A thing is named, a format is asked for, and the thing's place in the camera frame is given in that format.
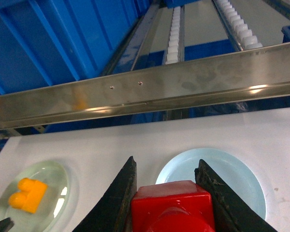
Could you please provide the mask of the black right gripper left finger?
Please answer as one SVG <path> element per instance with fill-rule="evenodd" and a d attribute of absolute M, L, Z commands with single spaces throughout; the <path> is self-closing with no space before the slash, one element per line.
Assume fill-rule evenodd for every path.
<path fill-rule="evenodd" d="M 131 232 L 131 201 L 137 191 L 137 163 L 131 156 L 75 232 Z"/>

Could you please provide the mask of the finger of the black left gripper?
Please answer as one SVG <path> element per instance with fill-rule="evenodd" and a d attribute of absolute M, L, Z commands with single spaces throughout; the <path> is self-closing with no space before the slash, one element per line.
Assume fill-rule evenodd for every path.
<path fill-rule="evenodd" d="M 0 232 L 8 232 L 14 226 L 14 222 L 10 217 L 0 221 Z"/>

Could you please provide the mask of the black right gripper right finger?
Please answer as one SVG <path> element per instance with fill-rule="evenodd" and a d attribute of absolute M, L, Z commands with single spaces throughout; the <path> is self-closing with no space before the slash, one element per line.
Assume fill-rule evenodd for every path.
<path fill-rule="evenodd" d="M 275 232 L 207 164 L 199 160 L 194 170 L 196 184 L 210 193 L 217 232 Z"/>

